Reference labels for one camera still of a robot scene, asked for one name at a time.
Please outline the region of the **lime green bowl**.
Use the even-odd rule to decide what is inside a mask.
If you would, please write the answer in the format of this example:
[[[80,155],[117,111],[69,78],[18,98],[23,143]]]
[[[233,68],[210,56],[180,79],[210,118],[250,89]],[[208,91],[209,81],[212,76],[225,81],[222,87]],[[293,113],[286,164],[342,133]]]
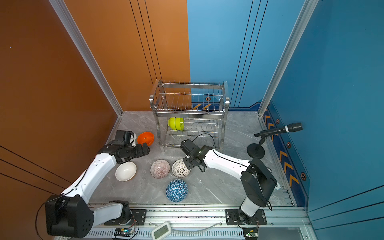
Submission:
[[[177,131],[184,130],[184,118],[175,118],[175,127]]]
[[[175,120],[176,120],[175,117],[171,117],[171,118],[168,119],[168,126],[169,126],[172,130],[174,130],[174,131],[177,130]]]

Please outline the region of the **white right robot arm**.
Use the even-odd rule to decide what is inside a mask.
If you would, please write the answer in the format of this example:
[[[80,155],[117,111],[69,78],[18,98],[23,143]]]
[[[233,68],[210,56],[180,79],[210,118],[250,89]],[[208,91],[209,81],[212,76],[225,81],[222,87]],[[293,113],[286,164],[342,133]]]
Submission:
[[[208,168],[216,169],[242,183],[246,193],[246,198],[238,210],[242,221],[250,222],[259,208],[270,203],[278,181],[260,159],[236,159],[216,151],[213,147],[200,148],[191,140],[182,141],[181,150],[186,155],[183,162],[189,170],[198,167],[204,173]]]

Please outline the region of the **circuit board right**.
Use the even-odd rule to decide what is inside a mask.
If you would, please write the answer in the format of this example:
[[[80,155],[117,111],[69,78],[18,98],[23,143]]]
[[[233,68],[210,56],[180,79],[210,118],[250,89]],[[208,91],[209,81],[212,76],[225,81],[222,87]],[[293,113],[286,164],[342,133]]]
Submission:
[[[243,236],[245,240],[257,240],[259,237],[258,229],[245,228],[243,229]]]

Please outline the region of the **aluminium corner post left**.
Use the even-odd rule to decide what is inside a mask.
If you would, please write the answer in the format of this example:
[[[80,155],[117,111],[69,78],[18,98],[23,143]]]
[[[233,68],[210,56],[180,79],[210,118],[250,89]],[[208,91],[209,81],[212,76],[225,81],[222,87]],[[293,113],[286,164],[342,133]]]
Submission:
[[[78,52],[81,54],[83,60],[99,84],[101,90],[103,91],[116,115],[121,117],[123,115],[123,109],[112,88],[110,87],[104,73],[102,72],[96,58],[94,57],[90,47],[83,37],[83,34],[77,26],[76,21],[70,13],[66,3],[62,0],[49,0],[49,2],[59,17],[61,23],[65,27],[73,43],[75,44]]]

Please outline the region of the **green circuit board left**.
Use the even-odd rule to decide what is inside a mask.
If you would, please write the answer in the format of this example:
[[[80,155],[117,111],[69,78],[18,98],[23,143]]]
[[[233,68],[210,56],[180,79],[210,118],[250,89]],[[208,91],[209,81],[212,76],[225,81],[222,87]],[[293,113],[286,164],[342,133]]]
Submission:
[[[129,239],[136,234],[134,229],[129,228],[116,228],[114,231],[114,238],[126,238]]]

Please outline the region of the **aluminium corner post right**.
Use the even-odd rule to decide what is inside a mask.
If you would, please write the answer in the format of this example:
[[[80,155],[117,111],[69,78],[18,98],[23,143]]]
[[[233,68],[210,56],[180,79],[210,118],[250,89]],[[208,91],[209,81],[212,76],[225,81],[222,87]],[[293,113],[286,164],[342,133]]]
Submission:
[[[319,0],[306,0],[299,13],[299,16],[295,22],[292,32],[289,36],[287,44],[281,55],[281,58],[277,64],[275,72],[271,78],[271,81],[267,87],[261,105],[258,109],[259,117],[262,117],[270,104],[272,97],[286,71],[287,66],[300,42],[302,35],[319,3]]]

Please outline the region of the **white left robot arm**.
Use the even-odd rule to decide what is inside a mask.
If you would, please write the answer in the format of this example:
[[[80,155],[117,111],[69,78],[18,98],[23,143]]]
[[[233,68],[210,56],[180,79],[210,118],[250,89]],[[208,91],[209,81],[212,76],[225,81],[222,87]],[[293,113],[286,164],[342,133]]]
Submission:
[[[80,239],[93,227],[106,222],[118,225],[133,223],[134,215],[127,201],[112,201],[100,207],[90,207],[89,201],[111,169],[149,153],[148,144],[139,144],[132,131],[117,131],[115,139],[97,152],[74,183],[44,203],[48,235]]]

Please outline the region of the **white handheld timer device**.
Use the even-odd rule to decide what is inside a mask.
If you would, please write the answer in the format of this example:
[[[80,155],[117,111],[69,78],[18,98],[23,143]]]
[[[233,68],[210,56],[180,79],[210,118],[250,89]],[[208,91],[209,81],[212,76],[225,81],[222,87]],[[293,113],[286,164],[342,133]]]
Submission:
[[[169,222],[164,222],[163,224],[156,227],[151,232],[153,240],[163,240],[172,233],[172,228]]]

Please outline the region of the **stainless steel dish rack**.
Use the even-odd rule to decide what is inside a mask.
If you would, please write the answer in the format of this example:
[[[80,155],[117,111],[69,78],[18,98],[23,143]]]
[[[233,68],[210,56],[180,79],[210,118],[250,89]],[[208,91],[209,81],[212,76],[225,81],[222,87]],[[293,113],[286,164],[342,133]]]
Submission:
[[[181,83],[157,79],[149,101],[161,150],[178,148],[185,139],[195,139],[200,145],[214,139],[215,148],[222,150],[230,107],[227,82]],[[183,131],[168,126],[171,117],[184,118]]]

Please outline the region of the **white maroon patterned bowl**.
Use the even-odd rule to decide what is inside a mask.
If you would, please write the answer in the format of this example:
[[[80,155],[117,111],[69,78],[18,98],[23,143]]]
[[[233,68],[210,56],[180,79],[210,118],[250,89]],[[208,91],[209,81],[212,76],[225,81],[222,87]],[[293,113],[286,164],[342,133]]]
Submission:
[[[183,160],[177,160],[172,165],[172,173],[177,178],[184,178],[188,176],[190,172]]]

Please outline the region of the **aluminium corner post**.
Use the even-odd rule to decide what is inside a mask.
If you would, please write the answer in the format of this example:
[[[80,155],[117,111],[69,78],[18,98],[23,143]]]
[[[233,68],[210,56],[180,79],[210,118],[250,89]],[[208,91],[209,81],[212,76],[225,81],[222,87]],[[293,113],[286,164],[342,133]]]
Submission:
[[[90,47],[83,37],[83,34],[77,26],[76,21],[70,13],[66,3],[62,0],[49,0],[49,2],[59,17],[61,23],[65,27],[73,43],[75,44],[78,52],[81,54],[83,60],[99,84],[101,90],[103,91],[116,115],[121,117],[123,115],[123,109],[112,88],[110,87],[104,73],[102,72],[96,58],[94,57]]]
[[[271,78],[271,81],[267,87],[261,105],[258,109],[259,117],[262,117],[270,104],[272,97],[286,71],[287,66],[300,42],[302,35],[319,3],[319,0],[306,0],[299,13],[299,16],[295,22],[292,32],[289,36],[287,44],[281,55],[281,58],[277,64],[275,72]]]

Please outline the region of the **pink striped ceramic bowl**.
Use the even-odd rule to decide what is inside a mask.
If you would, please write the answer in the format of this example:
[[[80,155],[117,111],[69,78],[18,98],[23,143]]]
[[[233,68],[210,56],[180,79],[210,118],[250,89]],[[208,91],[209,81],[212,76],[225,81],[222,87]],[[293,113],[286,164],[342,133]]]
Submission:
[[[166,177],[170,172],[170,164],[166,160],[157,160],[151,165],[150,173],[152,177],[161,179]]]

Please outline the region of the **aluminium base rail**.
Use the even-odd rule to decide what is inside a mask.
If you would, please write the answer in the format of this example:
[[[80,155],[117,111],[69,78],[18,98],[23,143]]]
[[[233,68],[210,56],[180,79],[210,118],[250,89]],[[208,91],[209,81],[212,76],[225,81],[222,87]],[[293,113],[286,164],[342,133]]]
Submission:
[[[143,205],[132,204],[130,210],[134,222],[118,225],[113,222],[95,226],[84,237],[123,240],[114,238],[116,228],[134,229],[136,234],[129,238],[133,240],[151,239],[151,232],[164,222],[169,222],[173,239],[225,239],[240,237],[244,239],[243,229],[258,229],[261,240],[263,234],[277,230],[281,236],[283,230],[297,230],[301,240],[315,240],[317,236],[304,208],[300,207],[264,207],[259,208],[256,216],[250,222],[242,221],[238,216],[239,206],[234,205]]]

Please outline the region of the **white bowl orange outside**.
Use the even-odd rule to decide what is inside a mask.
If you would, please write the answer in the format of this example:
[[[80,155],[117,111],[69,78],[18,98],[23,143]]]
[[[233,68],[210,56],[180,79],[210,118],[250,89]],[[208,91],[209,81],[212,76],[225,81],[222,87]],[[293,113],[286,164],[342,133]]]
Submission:
[[[115,177],[120,182],[126,182],[131,180],[137,172],[137,166],[135,163],[127,162],[121,164],[115,172]]]

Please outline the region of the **black microphone on stand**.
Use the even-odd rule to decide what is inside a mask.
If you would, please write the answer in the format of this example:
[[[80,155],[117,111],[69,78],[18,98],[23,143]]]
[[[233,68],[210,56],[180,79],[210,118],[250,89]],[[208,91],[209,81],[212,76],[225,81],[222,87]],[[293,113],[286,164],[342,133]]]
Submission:
[[[294,133],[294,132],[301,131],[302,129],[303,129],[303,126],[301,123],[293,123],[293,124],[286,125],[282,128],[260,131],[259,133],[254,134],[254,137],[261,138],[259,143],[250,144],[247,147],[247,153],[251,158],[262,159],[265,156],[265,150],[262,147],[262,145],[268,137],[272,137],[273,135],[279,135],[284,133]]]

